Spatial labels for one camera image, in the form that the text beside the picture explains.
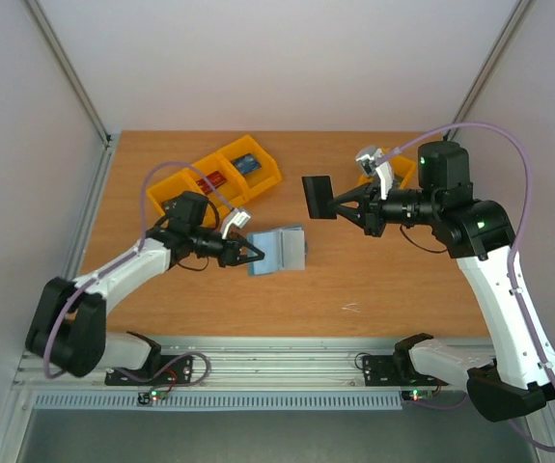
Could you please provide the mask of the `teal leather card holder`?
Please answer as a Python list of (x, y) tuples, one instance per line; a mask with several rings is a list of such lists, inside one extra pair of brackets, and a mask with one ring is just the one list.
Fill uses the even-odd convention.
[(270, 275), (306, 268), (308, 245), (302, 226), (295, 225), (271, 231), (251, 232), (247, 241), (264, 252), (264, 258), (249, 263), (250, 276)]

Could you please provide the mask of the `black VIP card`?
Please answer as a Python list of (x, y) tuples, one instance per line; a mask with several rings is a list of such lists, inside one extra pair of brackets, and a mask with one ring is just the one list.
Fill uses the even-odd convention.
[(334, 199), (330, 176), (305, 176), (302, 185), (309, 218), (312, 220), (336, 220), (331, 202)]

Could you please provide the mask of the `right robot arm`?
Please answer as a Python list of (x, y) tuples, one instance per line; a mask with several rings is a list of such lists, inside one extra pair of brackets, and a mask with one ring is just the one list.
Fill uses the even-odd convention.
[(357, 154), (367, 182), (331, 200), (330, 208), (375, 237), (389, 224), (430, 227), (470, 284), (494, 349), (477, 357), (419, 334), (396, 344), (395, 373), (409, 383), (427, 375), (460, 388), (491, 422), (540, 410), (555, 399), (555, 352), (519, 269), (508, 266), (515, 233), (507, 212), (474, 198), (468, 152), (455, 142), (418, 149), (416, 189), (394, 187), (381, 155), (376, 147)]

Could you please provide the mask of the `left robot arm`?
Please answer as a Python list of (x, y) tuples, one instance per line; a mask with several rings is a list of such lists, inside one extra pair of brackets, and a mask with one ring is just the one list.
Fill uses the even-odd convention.
[(208, 197), (185, 191), (116, 259), (73, 280), (47, 282), (25, 341), (26, 349), (42, 358), (45, 377), (84, 377), (96, 368), (112, 368), (141, 384), (156, 381), (166, 368), (160, 346), (143, 335), (108, 332), (107, 317), (140, 286), (191, 255), (214, 259), (222, 268), (263, 260), (264, 252), (238, 232), (249, 213), (234, 208), (205, 227), (207, 211), (215, 209)]

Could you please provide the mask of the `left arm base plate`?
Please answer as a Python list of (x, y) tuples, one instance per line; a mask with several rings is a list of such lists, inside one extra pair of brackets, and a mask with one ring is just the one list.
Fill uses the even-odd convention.
[(156, 367), (159, 375), (150, 377), (145, 369), (131, 370), (129, 375), (114, 369), (106, 372), (104, 385), (109, 387), (123, 386), (155, 386), (174, 383), (175, 385), (188, 385), (194, 372), (194, 359), (192, 355), (186, 355), (174, 361), (174, 355), (161, 357)]

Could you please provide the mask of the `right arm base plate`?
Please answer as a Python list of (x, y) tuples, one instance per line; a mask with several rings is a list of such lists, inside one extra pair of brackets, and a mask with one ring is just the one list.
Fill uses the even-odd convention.
[(402, 377), (391, 355), (371, 355), (359, 353), (354, 359), (354, 365), (362, 372), (367, 387), (436, 387), (446, 386), (446, 383), (432, 376), (419, 373), (409, 377)]

